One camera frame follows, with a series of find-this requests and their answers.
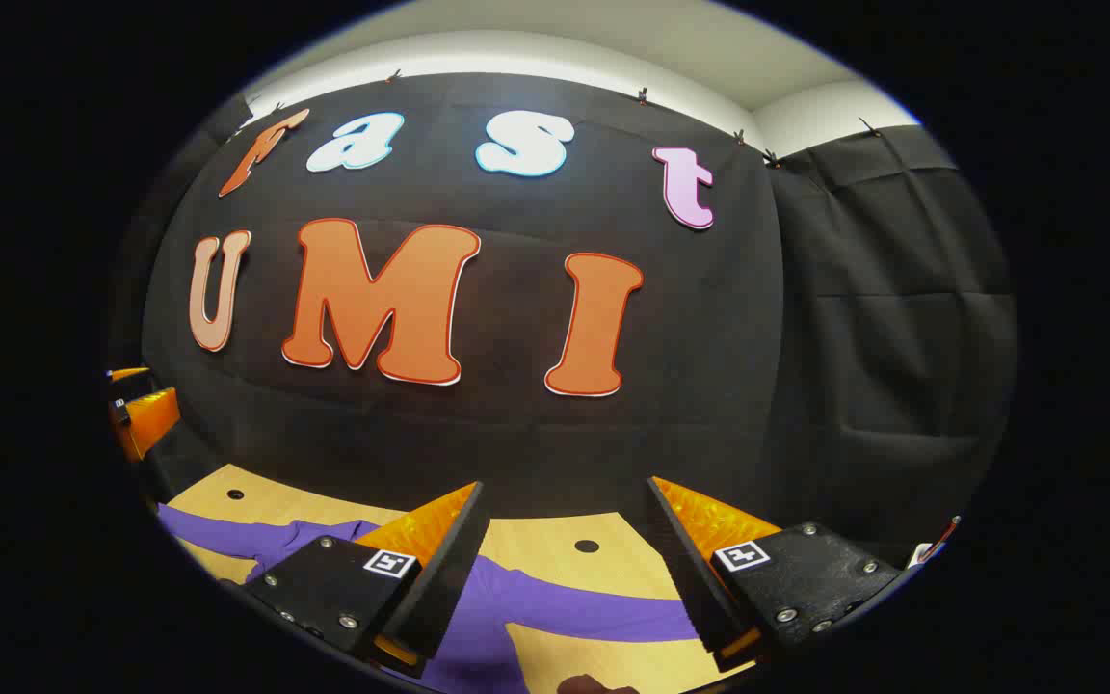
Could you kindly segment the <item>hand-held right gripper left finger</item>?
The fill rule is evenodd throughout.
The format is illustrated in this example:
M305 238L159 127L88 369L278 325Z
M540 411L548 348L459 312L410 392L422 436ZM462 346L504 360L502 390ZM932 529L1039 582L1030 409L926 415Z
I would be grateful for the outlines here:
M344 657L418 675L448 632L490 517L470 483L352 541L322 533L244 584L269 612Z

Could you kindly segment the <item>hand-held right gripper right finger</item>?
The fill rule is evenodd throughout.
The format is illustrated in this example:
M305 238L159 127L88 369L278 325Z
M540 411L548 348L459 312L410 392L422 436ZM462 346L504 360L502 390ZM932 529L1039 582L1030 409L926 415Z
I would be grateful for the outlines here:
M814 648L906 581L818 521L780 529L672 480L647 487L653 544L722 672Z

